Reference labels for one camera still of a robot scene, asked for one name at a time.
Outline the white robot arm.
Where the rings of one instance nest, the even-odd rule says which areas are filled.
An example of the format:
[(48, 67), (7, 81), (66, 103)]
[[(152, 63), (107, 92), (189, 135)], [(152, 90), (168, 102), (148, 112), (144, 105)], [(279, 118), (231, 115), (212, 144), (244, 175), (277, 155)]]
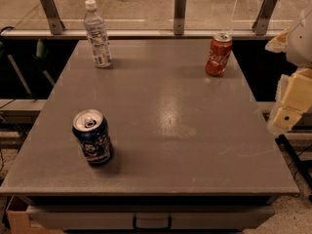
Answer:
[(297, 67), (292, 75), (281, 75), (267, 122), (271, 133), (285, 133), (312, 107), (312, 5), (303, 9), (265, 49), (285, 53), (287, 62)]

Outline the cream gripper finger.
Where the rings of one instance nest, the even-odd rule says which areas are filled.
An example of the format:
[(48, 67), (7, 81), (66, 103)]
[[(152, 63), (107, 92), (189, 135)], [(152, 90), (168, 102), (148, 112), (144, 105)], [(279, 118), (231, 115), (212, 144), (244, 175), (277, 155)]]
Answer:
[(283, 74), (267, 122), (268, 131), (276, 135), (290, 131), (311, 107), (312, 69), (300, 67), (291, 76)]
[(284, 53), (287, 48), (287, 40), (290, 29), (285, 28), (279, 35), (271, 39), (265, 46), (265, 50), (272, 53)]

